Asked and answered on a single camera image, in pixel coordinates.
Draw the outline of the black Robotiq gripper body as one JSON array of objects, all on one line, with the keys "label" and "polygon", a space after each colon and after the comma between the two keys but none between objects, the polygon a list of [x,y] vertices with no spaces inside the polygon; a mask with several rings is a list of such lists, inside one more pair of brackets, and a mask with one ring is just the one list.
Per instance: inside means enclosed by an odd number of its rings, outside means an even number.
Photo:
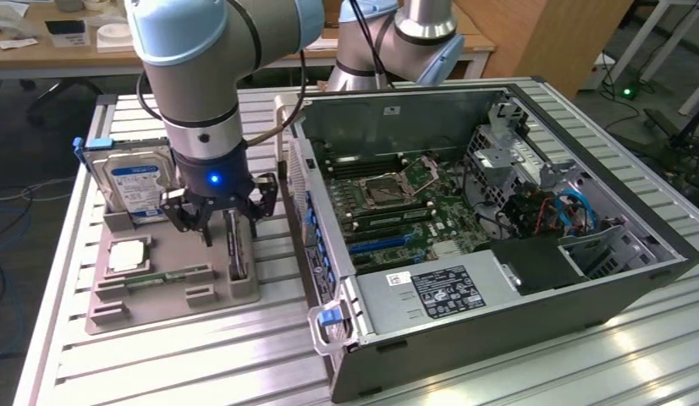
[{"label": "black Robotiq gripper body", "polygon": [[230,207],[248,204],[254,177],[248,169],[246,145],[238,145],[228,154],[212,159],[175,152],[175,161],[191,204],[202,206],[208,200]]}]

